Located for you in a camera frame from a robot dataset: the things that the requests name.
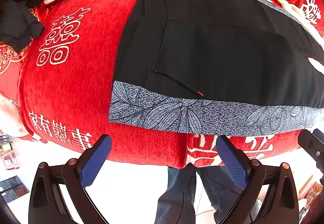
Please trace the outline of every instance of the blue gripper pad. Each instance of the blue gripper pad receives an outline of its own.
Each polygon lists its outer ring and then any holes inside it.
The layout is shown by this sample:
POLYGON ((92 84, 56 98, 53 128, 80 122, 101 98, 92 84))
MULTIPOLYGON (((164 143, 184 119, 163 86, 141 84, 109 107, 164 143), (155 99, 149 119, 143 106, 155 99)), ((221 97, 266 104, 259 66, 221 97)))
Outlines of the blue gripper pad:
POLYGON ((92 185, 103 163, 109 155, 112 147, 112 141, 109 135, 103 134, 93 147, 84 151, 80 157, 82 167, 80 175, 80 184, 83 188, 92 185))
POLYGON ((321 140, 322 143, 324 143, 324 134, 320 130, 315 129, 313 131, 313 135, 316 136, 319 140, 321 140))
POLYGON ((231 175, 235 185, 242 187, 243 189, 246 188, 248 184, 247 172, 243 165, 238 161, 233 151, 227 146, 224 139, 218 137, 216 141, 216 150, 224 162, 225 167, 231 175))

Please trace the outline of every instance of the jeans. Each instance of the jeans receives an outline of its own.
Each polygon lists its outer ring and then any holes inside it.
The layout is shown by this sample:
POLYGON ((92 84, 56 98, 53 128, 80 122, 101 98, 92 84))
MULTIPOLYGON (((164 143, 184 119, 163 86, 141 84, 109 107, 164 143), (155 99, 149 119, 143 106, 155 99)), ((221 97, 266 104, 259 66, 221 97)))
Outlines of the jeans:
MULTIPOLYGON (((183 169, 168 167, 166 192, 158 199, 155 224, 195 224, 193 207, 196 192, 196 172, 199 174, 204 189, 216 210, 215 222, 218 224, 234 205, 242 192, 231 179, 224 166, 197 168, 188 164, 183 169)), ((258 207, 252 209, 245 224, 255 219, 258 207)))

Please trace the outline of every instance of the white floor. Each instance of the white floor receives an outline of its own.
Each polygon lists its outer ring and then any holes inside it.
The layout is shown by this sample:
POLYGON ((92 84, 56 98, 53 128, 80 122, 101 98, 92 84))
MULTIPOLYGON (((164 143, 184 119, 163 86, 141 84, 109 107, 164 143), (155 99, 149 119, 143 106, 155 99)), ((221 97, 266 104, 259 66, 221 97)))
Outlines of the white floor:
MULTIPOLYGON (((52 142, 43 144, 17 138, 14 139, 13 148, 17 152, 21 168, 6 171, 0 165, 0 181, 17 175, 29 190, 40 162, 46 161, 50 166, 64 164, 68 159, 78 158, 81 155, 52 142)), ((277 166, 283 161, 288 162, 294 171, 297 190, 314 172, 317 173, 318 179, 321 177, 315 161, 303 149, 261 160, 263 164, 277 166)), ((107 160, 93 185, 86 190, 110 224, 153 224, 158 198, 166 187, 167 167, 107 160)), ((74 220, 82 224, 65 186, 62 186, 62 192, 74 220)), ((30 193, 9 203, 12 212, 22 224, 28 224, 29 198, 30 193)), ((194 208, 197 224, 214 223, 214 210, 198 175, 194 208)))

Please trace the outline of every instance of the textured rubber pad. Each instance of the textured rubber pad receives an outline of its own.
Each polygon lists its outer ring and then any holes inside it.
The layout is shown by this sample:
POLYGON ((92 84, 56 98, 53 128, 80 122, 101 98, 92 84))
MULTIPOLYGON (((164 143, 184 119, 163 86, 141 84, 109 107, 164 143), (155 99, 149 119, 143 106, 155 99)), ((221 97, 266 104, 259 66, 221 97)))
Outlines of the textured rubber pad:
POLYGON ((217 139, 216 148, 236 186, 246 188, 247 172, 222 138, 217 139))
POLYGON ((111 151, 111 146, 112 142, 110 136, 105 135, 105 138, 102 140, 99 146, 92 147, 96 147, 96 149, 80 172, 80 184, 83 188, 92 185, 103 163, 105 162, 107 156, 111 151))

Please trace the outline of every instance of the white fur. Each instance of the white fur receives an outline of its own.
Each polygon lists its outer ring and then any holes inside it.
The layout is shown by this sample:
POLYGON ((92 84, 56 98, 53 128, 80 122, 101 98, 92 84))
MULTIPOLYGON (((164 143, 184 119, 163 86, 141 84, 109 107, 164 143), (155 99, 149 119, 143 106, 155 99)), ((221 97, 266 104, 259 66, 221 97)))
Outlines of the white fur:
POLYGON ((3 133, 22 137, 28 135, 27 130, 21 122, 18 106, 14 101, 0 94, 0 129, 3 133))

